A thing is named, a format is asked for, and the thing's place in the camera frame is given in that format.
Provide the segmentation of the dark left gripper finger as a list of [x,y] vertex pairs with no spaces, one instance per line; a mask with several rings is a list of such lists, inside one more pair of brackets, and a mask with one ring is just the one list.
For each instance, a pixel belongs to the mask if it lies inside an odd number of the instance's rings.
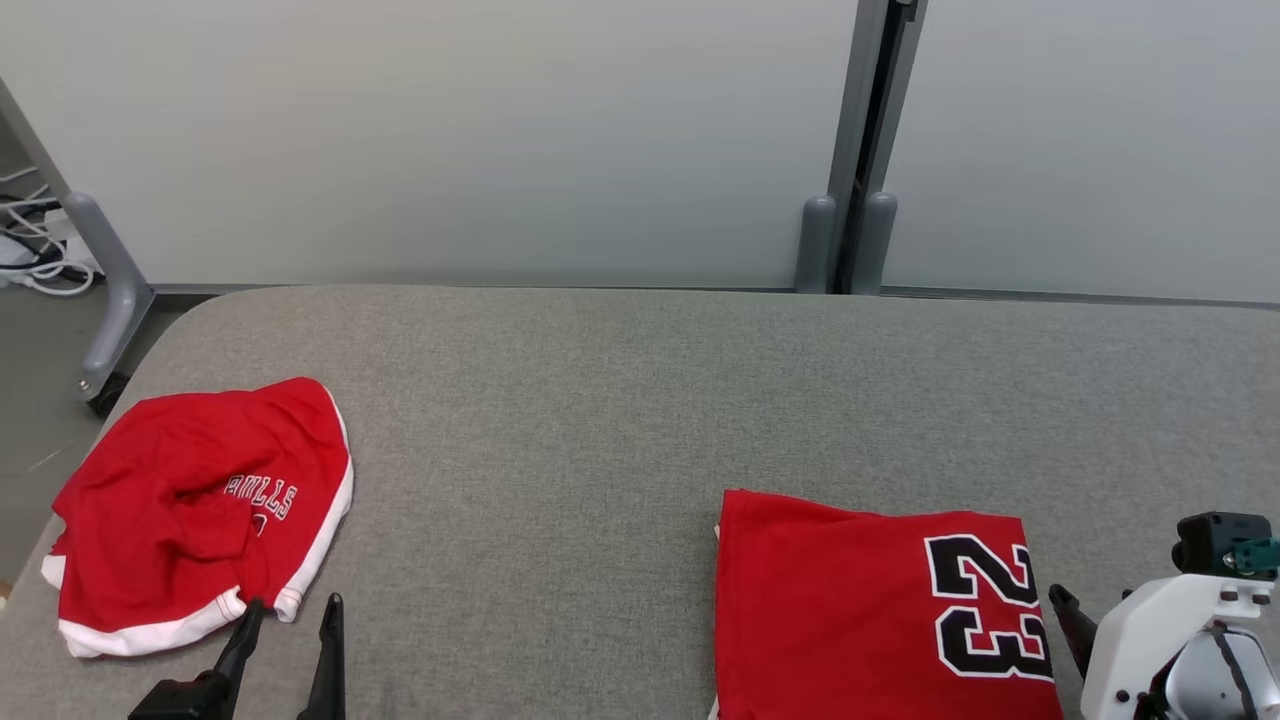
[[339,593],[328,597],[317,630],[320,652],[307,703],[298,720],[346,719],[346,614]]
[[211,671],[215,687],[223,693],[236,693],[239,689],[248,659],[253,655],[262,620],[266,618],[266,607],[262,598],[252,598],[236,623],[229,638],[218,657]]

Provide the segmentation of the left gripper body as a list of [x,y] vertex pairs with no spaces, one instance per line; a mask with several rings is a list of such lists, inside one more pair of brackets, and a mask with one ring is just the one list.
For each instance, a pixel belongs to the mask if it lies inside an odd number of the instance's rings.
[[233,682],[221,673],[201,673],[193,680],[160,680],[128,712],[136,719],[229,719]]

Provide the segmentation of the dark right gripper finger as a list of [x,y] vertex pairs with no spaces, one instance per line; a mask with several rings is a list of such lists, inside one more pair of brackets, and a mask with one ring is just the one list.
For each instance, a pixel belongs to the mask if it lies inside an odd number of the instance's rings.
[[1082,679],[1087,679],[1098,625],[1082,610],[1079,598],[1064,585],[1052,584],[1048,597],[1076,670]]

